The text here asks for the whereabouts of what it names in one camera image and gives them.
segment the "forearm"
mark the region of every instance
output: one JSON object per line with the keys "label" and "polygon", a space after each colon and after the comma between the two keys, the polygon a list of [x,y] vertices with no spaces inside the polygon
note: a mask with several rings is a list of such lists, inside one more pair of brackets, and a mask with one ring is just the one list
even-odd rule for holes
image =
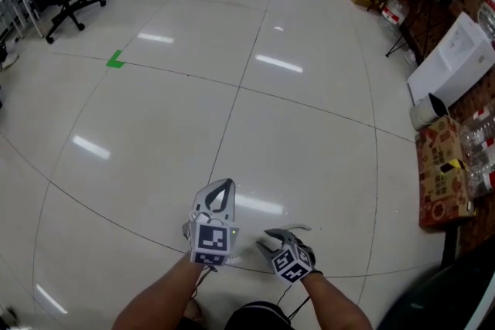
{"label": "forearm", "polygon": [[366,315],[321,274],[302,279],[322,330],[371,330]]}
{"label": "forearm", "polygon": [[202,265],[180,259],[163,277],[135,297],[113,330],[174,330],[201,275]]}

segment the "tiled floor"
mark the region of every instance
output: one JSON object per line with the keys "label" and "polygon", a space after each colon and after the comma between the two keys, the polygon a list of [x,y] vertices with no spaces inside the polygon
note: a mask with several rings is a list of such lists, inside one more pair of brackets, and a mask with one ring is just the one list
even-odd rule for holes
{"label": "tiled floor", "polygon": [[[27,325],[109,329],[187,249],[196,192],[226,177],[238,246],[311,226],[299,236],[317,267],[375,326],[441,260],[444,236],[417,226],[411,68],[384,57],[376,14],[349,0],[107,1],[51,46],[29,32],[0,74],[0,304]],[[109,69],[117,49],[126,64]],[[251,252],[198,300],[220,329],[284,290]],[[294,286],[281,306],[305,297]],[[310,304],[293,325],[317,328]]]}

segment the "person's right arm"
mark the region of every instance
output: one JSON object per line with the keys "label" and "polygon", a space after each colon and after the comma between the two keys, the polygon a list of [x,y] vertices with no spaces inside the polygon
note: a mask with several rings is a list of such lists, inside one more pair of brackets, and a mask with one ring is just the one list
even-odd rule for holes
{"label": "person's right arm", "polygon": [[366,315],[323,275],[311,273],[301,282],[308,291],[322,330],[371,330]]}

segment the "cable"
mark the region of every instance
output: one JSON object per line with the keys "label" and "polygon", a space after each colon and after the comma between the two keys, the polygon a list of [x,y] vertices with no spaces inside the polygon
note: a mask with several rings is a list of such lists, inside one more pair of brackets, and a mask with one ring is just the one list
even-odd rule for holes
{"label": "cable", "polygon": [[208,276],[210,272],[218,272],[218,269],[216,269],[214,266],[205,266],[204,270],[208,268],[208,271],[203,274],[203,276],[198,280],[198,283],[196,284],[196,287],[194,288],[193,295],[191,296],[190,300],[195,298],[198,295],[198,287],[203,283],[204,279]]}
{"label": "cable", "polygon": [[308,302],[308,300],[309,300],[309,296],[302,302],[302,304],[300,306],[298,306],[298,308],[293,313],[291,313],[288,316],[289,321],[291,321],[297,315],[297,313],[299,312],[299,309],[301,309],[303,307],[303,305]]}
{"label": "cable", "polygon": [[285,296],[285,293],[288,292],[288,290],[292,287],[292,285],[290,284],[287,289],[285,289],[284,291],[284,294],[278,299],[278,303],[277,303],[277,306],[280,304],[280,301],[282,301],[283,297]]}

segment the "person's left arm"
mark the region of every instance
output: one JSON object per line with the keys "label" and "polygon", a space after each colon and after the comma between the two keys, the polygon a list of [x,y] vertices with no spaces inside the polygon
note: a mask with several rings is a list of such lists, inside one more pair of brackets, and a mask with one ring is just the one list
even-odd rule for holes
{"label": "person's left arm", "polygon": [[124,308],[112,330],[175,330],[203,267],[186,254]]}

